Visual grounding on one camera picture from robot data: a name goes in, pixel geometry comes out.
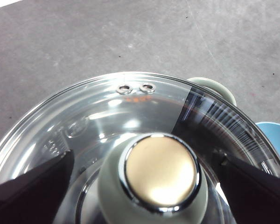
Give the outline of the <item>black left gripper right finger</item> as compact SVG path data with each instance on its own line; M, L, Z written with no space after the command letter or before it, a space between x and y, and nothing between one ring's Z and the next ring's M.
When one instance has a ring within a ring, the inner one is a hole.
M220 185L238 224L280 224L280 178L224 156Z

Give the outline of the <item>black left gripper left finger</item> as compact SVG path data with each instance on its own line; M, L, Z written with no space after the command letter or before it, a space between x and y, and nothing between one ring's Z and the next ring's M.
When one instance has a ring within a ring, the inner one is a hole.
M62 203L74 166L69 150L0 184L0 224L50 224Z

